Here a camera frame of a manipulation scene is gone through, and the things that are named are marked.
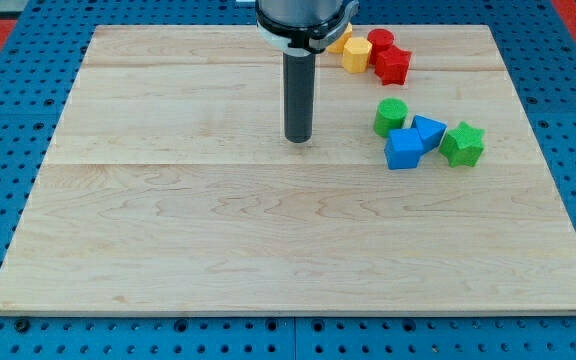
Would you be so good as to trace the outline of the black white tool clamp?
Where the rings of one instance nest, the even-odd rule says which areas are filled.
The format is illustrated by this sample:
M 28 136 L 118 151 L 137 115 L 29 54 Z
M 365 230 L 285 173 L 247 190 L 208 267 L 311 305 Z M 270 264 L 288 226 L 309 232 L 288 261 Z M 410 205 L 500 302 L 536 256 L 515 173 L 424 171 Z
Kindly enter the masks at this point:
M 335 42 L 359 10 L 359 1 L 257 0 L 262 38 L 295 57 L 319 54 Z

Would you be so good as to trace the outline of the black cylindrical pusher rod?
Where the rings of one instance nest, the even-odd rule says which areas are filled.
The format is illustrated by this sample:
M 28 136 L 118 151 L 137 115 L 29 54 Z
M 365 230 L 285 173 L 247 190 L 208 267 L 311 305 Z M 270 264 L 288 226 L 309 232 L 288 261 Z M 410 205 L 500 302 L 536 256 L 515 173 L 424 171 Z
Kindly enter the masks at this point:
M 312 136 L 315 59 L 283 55 L 284 136 L 293 143 Z

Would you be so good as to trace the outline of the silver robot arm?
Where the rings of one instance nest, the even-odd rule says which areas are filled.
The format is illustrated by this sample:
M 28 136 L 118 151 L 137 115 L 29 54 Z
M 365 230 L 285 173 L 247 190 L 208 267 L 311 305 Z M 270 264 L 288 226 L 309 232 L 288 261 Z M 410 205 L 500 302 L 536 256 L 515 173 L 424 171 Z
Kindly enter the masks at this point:
M 283 130 L 292 143 L 312 136 L 316 56 L 340 39 L 358 0 L 257 0 L 257 29 L 283 54 Z

